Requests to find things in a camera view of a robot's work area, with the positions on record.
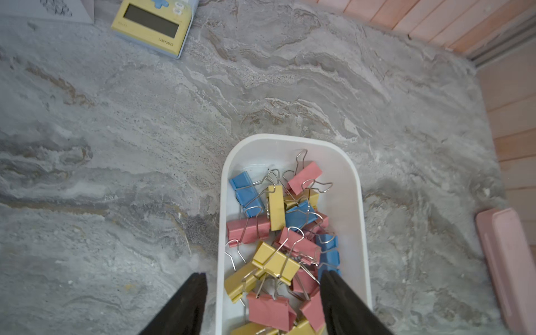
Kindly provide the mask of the white plastic storage box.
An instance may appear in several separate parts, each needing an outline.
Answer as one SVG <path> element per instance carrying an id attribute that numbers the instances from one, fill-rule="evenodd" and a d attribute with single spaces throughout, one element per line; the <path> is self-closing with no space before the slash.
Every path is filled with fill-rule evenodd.
<path id="1" fill-rule="evenodd" d="M 288 182 L 311 162 L 322 174 L 299 195 Z M 247 172 L 265 206 L 248 218 L 230 179 Z M 271 231 L 267 188 L 283 187 L 286 226 Z M 221 176 L 215 332 L 328 334 L 320 281 L 335 271 L 373 311 L 362 188 L 350 157 L 329 142 L 253 135 Z"/>

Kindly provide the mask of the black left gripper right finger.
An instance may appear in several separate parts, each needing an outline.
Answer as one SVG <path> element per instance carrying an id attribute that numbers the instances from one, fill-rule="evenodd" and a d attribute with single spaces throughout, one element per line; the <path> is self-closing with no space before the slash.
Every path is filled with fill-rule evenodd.
<path id="1" fill-rule="evenodd" d="M 323 273 L 320 295 L 328 334 L 393 335 L 337 272 Z"/>

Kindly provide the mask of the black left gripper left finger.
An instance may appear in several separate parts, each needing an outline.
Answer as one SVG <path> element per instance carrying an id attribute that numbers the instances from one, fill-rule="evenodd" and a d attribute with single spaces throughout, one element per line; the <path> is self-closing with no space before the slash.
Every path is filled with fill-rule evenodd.
<path id="1" fill-rule="evenodd" d="M 206 273 L 193 273 L 139 335 L 200 334 L 207 292 Z"/>

